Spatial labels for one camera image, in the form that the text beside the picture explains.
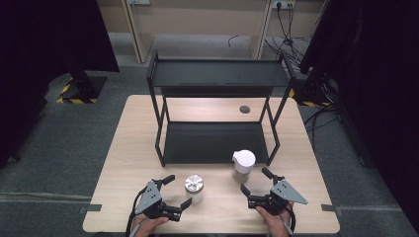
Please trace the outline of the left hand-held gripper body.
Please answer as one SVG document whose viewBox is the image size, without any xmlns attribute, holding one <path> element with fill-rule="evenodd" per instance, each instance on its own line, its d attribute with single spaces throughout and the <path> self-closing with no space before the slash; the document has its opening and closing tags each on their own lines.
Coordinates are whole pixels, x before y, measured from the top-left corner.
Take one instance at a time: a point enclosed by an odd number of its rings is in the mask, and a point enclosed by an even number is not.
<svg viewBox="0 0 419 237">
<path fill-rule="evenodd" d="M 171 221 L 180 220 L 181 207 L 167 205 L 152 180 L 139 192 L 138 196 L 140 199 L 137 199 L 133 205 L 132 213 L 134 215 L 144 214 L 151 219 L 168 217 Z"/>
</svg>

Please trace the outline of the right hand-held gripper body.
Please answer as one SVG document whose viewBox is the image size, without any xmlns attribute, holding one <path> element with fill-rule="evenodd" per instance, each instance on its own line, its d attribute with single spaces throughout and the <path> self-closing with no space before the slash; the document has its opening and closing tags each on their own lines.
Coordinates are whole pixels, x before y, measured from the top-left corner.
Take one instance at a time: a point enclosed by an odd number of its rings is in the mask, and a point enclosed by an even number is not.
<svg viewBox="0 0 419 237">
<path fill-rule="evenodd" d="M 308 201 L 285 179 L 277 181 L 264 196 L 254 196 L 247 192 L 247 201 L 249 208 L 255 209 L 261 206 L 272 215 L 279 215 L 290 201 L 308 204 Z"/>
</svg>

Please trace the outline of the glass jar with silver lid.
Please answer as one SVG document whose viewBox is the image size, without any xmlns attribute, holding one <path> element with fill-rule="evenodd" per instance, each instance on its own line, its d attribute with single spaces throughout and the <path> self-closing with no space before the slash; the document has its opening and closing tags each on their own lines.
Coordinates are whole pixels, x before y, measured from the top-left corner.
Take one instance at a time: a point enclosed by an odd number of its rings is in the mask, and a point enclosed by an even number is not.
<svg viewBox="0 0 419 237">
<path fill-rule="evenodd" d="M 199 174 L 188 176 L 184 182 L 185 192 L 192 203 L 199 203 L 204 197 L 204 179 Z"/>
</svg>

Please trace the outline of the glass jar with white lid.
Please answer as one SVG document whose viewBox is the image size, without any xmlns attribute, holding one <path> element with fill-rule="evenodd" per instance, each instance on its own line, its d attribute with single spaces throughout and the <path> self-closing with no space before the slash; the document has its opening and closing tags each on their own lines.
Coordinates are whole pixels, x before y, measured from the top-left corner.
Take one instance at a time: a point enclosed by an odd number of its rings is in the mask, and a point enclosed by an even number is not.
<svg viewBox="0 0 419 237">
<path fill-rule="evenodd" d="M 232 161 L 234 163 L 233 179 L 238 183 L 246 182 L 256 162 L 254 153 L 246 149 L 234 151 Z"/>
</svg>

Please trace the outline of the black metal two-tier rack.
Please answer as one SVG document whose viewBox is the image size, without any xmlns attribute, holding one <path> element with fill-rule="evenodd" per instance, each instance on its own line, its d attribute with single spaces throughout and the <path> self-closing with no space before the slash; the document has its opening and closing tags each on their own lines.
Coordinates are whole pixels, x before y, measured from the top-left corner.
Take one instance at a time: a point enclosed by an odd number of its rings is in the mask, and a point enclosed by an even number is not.
<svg viewBox="0 0 419 237">
<path fill-rule="evenodd" d="M 153 51 L 146 75 L 160 163 L 229 163 L 247 149 L 269 165 L 277 123 L 295 79 L 284 52 L 276 59 L 163 58 Z M 239 111 L 248 106 L 249 114 Z"/>
</svg>

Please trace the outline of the person's left hand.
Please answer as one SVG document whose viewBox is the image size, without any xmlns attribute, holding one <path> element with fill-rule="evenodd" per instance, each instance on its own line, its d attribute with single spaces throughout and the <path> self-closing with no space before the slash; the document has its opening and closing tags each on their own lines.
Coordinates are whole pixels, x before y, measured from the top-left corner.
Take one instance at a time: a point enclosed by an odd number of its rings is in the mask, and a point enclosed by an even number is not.
<svg viewBox="0 0 419 237">
<path fill-rule="evenodd" d="M 132 227 L 131 230 L 133 229 L 133 227 L 136 224 L 140 224 L 141 225 L 141 236 L 140 237 L 148 237 L 150 234 L 152 234 L 154 232 L 154 230 L 162 225 L 163 223 L 166 223 L 169 221 L 168 217 L 158 217 L 155 219 L 150 219 L 148 217 L 146 217 L 144 214 L 139 214 L 136 215 L 133 218 L 133 222 L 132 222 Z"/>
</svg>

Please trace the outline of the person's right hand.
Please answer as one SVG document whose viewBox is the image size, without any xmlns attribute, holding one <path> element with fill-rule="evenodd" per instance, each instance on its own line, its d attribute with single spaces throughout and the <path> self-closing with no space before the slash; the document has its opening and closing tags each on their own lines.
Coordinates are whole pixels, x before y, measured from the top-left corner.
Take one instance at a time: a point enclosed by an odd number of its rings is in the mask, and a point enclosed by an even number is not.
<svg viewBox="0 0 419 237">
<path fill-rule="evenodd" d="M 263 223 L 268 226 L 271 237 L 291 237 L 291 234 L 286 227 L 291 223 L 290 214 L 284 210 L 279 215 L 271 215 L 265 208 L 257 206 L 256 210 L 263 218 Z"/>
</svg>

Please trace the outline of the black stand base striped tape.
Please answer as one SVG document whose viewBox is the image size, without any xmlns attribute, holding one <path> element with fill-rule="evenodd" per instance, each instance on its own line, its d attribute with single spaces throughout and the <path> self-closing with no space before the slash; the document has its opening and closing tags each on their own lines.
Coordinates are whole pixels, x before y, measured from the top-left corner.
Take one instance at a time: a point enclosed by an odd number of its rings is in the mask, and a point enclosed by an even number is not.
<svg viewBox="0 0 419 237">
<path fill-rule="evenodd" d="M 106 76 L 89 76 L 82 79 L 70 77 L 57 102 L 64 104 L 95 104 L 107 81 Z"/>
<path fill-rule="evenodd" d="M 314 91 L 306 91 L 304 89 L 305 79 L 295 79 L 290 97 L 293 98 L 301 106 L 309 107 L 326 107 L 331 104 L 330 100 L 324 94 L 321 88 Z"/>
</svg>

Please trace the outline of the black curtain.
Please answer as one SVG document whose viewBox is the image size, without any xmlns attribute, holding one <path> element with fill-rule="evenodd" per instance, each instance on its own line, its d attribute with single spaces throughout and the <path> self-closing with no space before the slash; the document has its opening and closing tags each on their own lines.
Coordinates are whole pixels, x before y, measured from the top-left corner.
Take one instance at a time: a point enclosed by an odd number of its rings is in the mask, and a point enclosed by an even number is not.
<svg viewBox="0 0 419 237">
<path fill-rule="evenodd" d="M 330 0 L 300 71 L 305 95 L 337 83 L 361 144 L 419 233 L 419 0 Z"/>
<path fill-rule="evenodd" d="M 0 168 L 49 83 L 79 70 L 119 70 L 97 0 L 0 0 Z"/>
</svg>

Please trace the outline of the white wall socket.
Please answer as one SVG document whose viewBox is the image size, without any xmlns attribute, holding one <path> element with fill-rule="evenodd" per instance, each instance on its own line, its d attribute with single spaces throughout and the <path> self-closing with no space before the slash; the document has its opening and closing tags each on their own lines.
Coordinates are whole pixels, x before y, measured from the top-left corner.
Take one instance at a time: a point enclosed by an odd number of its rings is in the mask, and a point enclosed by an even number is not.
<svg viewBox="0 0 419 237">
<path fill-rule="evenodd" d="M 272 3 L 272 8 L 278 10 L 292 10 L 294 5 L 295 0 L 274 0 Z"/>
</svg>

